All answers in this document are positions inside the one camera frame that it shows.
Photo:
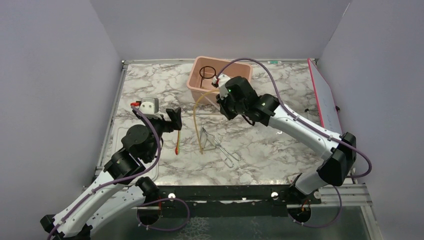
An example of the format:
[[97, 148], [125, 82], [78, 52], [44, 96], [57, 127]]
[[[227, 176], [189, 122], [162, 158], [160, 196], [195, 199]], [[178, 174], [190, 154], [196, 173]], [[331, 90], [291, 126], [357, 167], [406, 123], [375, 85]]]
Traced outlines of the pink plastic bin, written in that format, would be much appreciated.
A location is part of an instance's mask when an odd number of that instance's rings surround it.
[[203, 82], [202, 88], [200, 88], [201, 78], [199, 76], [199, 70], [203, 66], [212, 66], [216, 69], [216, 74], [223, 70], [221, 74], [228, 75], [229, 77], [241, 76], [251, 81], [253, 75], [253, 67], [244, 62], [236, 62], [226, 67], [230, 61], [227, 59], [214, 58], [208, 56], [198, 56], [193, 63], [190, 75], [187, 80], [187, 88], [191, 91], [193, 100], [196, 102], [199, 100], [202, 94], [214, 90], [212, 85], [213, 79], [206, 79]]

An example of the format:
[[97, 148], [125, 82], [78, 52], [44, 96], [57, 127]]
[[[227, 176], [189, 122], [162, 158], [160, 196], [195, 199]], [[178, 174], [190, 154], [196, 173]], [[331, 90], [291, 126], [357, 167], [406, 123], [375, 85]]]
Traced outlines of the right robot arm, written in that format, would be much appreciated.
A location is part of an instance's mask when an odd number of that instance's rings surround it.
[[356, 153], [351, 149], [356, 138], [350, 133], [340, 135], [296, 114], [271, 94], [258, 95], [249, 81], [241, 76], [222, 77], [216, 101], [220, 113], [228, 120], [240, 115], [266, 127], [280, 130], [312, 149], [323, 163], [316, 169], [300, 173], [288, 190], [289, 199], [300, 204], [312, 192], [326, 185], [341, 186], [348, 176]]

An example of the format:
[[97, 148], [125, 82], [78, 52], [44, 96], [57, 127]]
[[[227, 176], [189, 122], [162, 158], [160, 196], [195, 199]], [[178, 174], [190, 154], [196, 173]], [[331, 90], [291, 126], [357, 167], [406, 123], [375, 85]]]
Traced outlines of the black wire tripod stand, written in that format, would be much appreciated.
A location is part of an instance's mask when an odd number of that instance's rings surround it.
[[199, 76], [200, 76], [200, 85], [199, 87], [203, 87], [203, 83], [205, 80], [211, 80], [214, 79], [217, 75], [217, 71], [214, 67], [210, 65], [206, 65], [200, 68], [199, 70]]

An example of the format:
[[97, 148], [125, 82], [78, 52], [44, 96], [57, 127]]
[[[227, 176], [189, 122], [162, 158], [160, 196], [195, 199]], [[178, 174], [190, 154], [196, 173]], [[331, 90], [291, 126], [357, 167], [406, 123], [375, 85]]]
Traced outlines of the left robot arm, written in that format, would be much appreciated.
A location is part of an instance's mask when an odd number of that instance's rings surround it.
[[169, 120], [141, 106], [133, 106], [132, 111], [142, 123], [127, 130], [122, 148], [93, 183], [64, 210], [40, 220], [49, 240], [89, 240], [122, 212], [158, 199], [159, 189], [146, 174], [159, 162], [162, 135], [181, 130], [182, 109], [166, 109]]

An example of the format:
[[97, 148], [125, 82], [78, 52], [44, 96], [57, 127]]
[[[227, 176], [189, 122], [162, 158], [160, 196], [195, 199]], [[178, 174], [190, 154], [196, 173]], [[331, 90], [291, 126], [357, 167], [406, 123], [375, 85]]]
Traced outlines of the metal crucible tongs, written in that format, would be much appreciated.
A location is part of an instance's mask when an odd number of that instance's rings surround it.
[[[203, 126], [201, 127], [201, 132], [202, 131], [208, 132]], [[218, 148], [214, 150], [219, 150], [225, 156], [223, 162], [228, 168], [233, 168], [235, 166], [235, 161], [240, 162], [243, 159], [240, 153], [236, 151], [230, 152], [220, 142]]]

